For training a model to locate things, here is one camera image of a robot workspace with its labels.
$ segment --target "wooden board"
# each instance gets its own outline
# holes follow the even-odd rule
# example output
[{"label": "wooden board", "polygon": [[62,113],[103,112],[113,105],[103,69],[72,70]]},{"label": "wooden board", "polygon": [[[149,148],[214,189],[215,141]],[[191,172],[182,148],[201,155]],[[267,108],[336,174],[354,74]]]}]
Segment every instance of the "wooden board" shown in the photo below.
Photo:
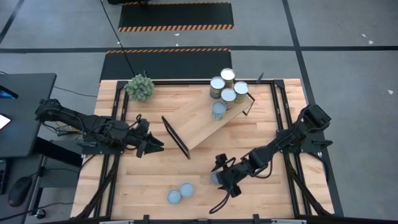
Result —
[{"label": "wooden board", "polygon": [[[249,97],[246,97],[242,103],[235,103],[230,110],[226,111],[221,121],[215,121],[211,117],[211,113],[213,110],[213,103],[218,100],[214,100],[210,97],[209,89],[203,86],[201,86],[201,89],[203,89],[203,91],[198,93],[195,99],[187,102],[176,112],[165,117],[188,150],[192,150],[199,145],[199,143],[219,130],[252,104]],[[180,96],[183,97],[185,92],[187,92],[187,90],[184,90]]]},{"label": "wooden board", "polygon": [[[296,120],[306,105],[302,86],[299,79],[285,80],[285,85],[292,119]],[[101,82],[96,114],[111,114],[115,88],[116,81]],[[239,183],[242,195],[231,198],[218,213],[209,215],[208,211],[225,196],[225,191],[210,184],[210,170],[214,167],[215,156],[226,153],[228,157],[240,158],[252,148],[266,145],[275,138],[277,123],[269,85],[251,86],[250,92],[256,101],[249,115],[239,114],[200,143],[191,151],[192,159],[187,160],[165,130],[160,117],[171,115],[197,97],[204,88],[208,89],[200,85],[162,85],[155,88],[155,97],[151,101],[129,102],[128,123],[134,122],[137,114],[142,113],[142,117],[150,121],[154,136],[165,143],[165,151],[144,155],[142,159],[137,158],[135,152],[127,152],[121,157],[112,219],[141,220],[143,215],[150,215],[151,219],[252,218],[255,213],[260,218],[294,216],[285,165],[280,154],[274,156],[270,178],[245,178]],[[279,92],[278,99],[282,104]],[[286,128],[284,113],[282,117]],[[96,192],[102,160],[102,156],[96,156],[81,171],[71,216],[79,214]],[[333,212],[321,162],[306,154],[301,155],[301,161],[307,187],[326,210]],[[167,192],[178,189],[184,182],[194,185],[195,194],[191,198],[183,198],[178,205],[168,204]],[[296,189],[300,211],[303,212],[301,194]],[[106,207],[107,195],[105,193],[102,211]]]}]

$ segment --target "silver can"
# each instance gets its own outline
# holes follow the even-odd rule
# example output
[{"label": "silver can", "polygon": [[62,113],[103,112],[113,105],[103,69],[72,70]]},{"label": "silver can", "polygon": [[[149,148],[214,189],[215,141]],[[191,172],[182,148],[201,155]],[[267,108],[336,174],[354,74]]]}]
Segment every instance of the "silver can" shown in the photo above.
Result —
[{"label": "silver can", "polygon": [[242,103],[249,92],[249,86],[247,83],[239,81],[235,83],[234,90],[236,93],[235,103]]},{"label": "silver can", "polygon": [[210,81],[210,96],[213,99],[221,98],[221,91],[225,86],[225,81],[221,77],[213,77]]},{"label": "silver can", "polygon": [[221,77],[225,81],[225,88],[232,88],[234,83],[235,73],[234,70],[230,68],[224,68],[221,71]]},{"label": "silver can", "polygon": [[230,110],[233,107],[236,98],[236,93],[231,88],[225,88],[221,92],[221,99],[226,104],[226,110]]},{"label": "silver can", "polygon": [[213,119],[219,121],[224,118],[224,114],[226,111],[225,103],[221,101],[217,101],[213,103]]}]

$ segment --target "metal can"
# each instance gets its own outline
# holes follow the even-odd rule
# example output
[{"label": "metal can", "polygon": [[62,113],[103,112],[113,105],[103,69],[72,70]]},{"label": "metal can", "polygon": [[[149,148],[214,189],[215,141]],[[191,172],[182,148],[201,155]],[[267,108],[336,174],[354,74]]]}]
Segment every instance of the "metal can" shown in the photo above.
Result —
[{"label": "metal can", "polygon": [[239,81],[235,83],[234,90],[236,93],[235,103],[242,103],[249,92],[249,86],[247,83]]},{"label": "metal can", "polygon": [[226,111],[225,103],[221,101],[213,103],[213,119],[217,121],[222,120],[224,118],[225,111]]},{"label": "metal can", "polygon": [[236,93],[231,88],[225,88],[221,92],[221,99],[226,104],[226,110],[230,110],[233,107],[236,98]]},{"label": "metal can", "polygon": [[213,77],[210,81],[210,96],[213,99],[221,98],[221,91],[225,86],[225,81],[221,77]]},{"label": "metal can", "polygon": [[230,68],[224,68],[221,71],[221,77],[225,81],[225,88],[232,88],[234,83],[235,73],[234,70]]}]

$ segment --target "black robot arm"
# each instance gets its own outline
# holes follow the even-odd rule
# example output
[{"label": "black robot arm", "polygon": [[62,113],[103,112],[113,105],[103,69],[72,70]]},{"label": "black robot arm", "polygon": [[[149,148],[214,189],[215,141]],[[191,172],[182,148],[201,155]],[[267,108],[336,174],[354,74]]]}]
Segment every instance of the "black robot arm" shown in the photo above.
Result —
[{"label": "black robot arm", "polygon": [[36,119],[45,121],[61,121],[83,133],[83,138],[91,137],[95,142],[108,147],[132,145],[137,148],[137,157],[143,154],[163,151],[164,144],[148,133],[149,122],[137,116],[134,124],[128,125],[110,117],[85,115],[63,107],[58,100],[42,100],[36,110]]},{"label": "black robot arm", "polygon": [[[308,105],[302,109],[297,121],[292,125],[291,128],[277,133],[277,137],[266,146],[257,147],[241,158],[241,162],[234,164],[235,158],[228,160],[226,154],[220,154],[216,156],[216,165],[212,170],[216,171],[223,168],[222,171],[216,173],[216,180],[221,187],[219,189],[227,191],[227,196],[221,202],[210,210],[210,213],[215,213],[222,208],[229,196],[237,197],[241,194],[241,189],[238,187],[238,182],[243,180],[246,176],[268,178],[272,172],[272,158],[277,152],[300,152],[300,147],[304,142],[307,133],[316,133],[325,130],[329,127],[331,118],[318,106]],[[331,144],[331,141],[327,141],[323,147]],[[264,169],[268,167],[268,163],[271,162],[270,173],[267,176],[258,175]],[[301,182],[295,173],[291,163],[288,164],[288,173],[297,182]],[[305,187],[304,184],[298,183],[298,186],[305,195],[309,198],[310,203],[313,205],[318,213],[327,213],[319,208],[319,203],[315,200],[315,197]]]}]

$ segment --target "concrete floor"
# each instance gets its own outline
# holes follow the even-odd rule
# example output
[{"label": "concrete floor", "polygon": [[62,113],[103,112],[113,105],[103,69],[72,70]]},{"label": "concrete floor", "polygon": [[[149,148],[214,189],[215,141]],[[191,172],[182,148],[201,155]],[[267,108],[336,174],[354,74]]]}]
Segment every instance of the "concrete floor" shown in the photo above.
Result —
[{"label": "concrete floor", "polygon": [[[233,30],[119,33],[125,47],[293,46],[282,0],[230,0]],[[0,1],[0,30],[18,0]],[[115,26],[121,6],[104,2]],[[288,0],[301,46],[398,45],[395,0]],[[117,47],[100,0],[24,0],[1,41],[5,49]],[[100,53],[0,54],[0,71],[58,75],[56,85],[96,95],[104,60]],[[398,53],[306,51],[305,66],[316,102],[332,117],[325,137],[344,215],[398,220]],[[301,78],[294,51],[237,50],[239,78]],[[95,98],[54,90],[64,106],[92,113]],[[56,139],[41,129],[39,136]],[[71,202],[74,189],[46,189],[42,205]],[[49,208],[43,221],[65,220],[71,206]],[[26,223],[36,223],[28,218]]]}]

